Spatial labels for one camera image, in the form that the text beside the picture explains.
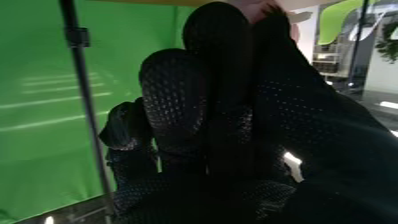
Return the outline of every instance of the black pole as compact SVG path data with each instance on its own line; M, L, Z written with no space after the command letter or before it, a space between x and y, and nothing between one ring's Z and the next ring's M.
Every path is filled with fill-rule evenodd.
M96 158L96 167L100 172L100 180L102 180L102 187L103 187L103 194L105 194L103 199L105 199L105 206L107 206L107 219L111 222L111 217L114 215L112 190L111 190L107 169L105 169L105 162L103 162L103 149L102 149L102 143L98 139L96 116L95 116L95 109L93 109L95 107L93 107L87 69L86 69L86 60L84 60L84 48L89 47L89 34L87 34L87 29L79 27L75 0L59 0L59 3L61 3L61 11L64 16L66 40L68 40L68 45L71 48L80 94L84 99L86 119L89 123L89 131L91 131L93 153Z
M352 83L352 79L354 79L356 62L358 62L358 50L359 50L361 37L363 37L363 27L365 27L365 23L366 23L368 7L370 7L370 0L365 0L363 12L361 12L361 18L359 18L358 39L356 39L356 46L354 46L354 53L352 53L352 64L350 64L349 83Z

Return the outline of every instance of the green screen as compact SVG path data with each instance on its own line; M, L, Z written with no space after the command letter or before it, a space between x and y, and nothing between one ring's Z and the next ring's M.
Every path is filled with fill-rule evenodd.
M191 8L77 1L100 127L141 95L151 52L182 45ZM102 195L71 53L55 0L0 3L0 223Z

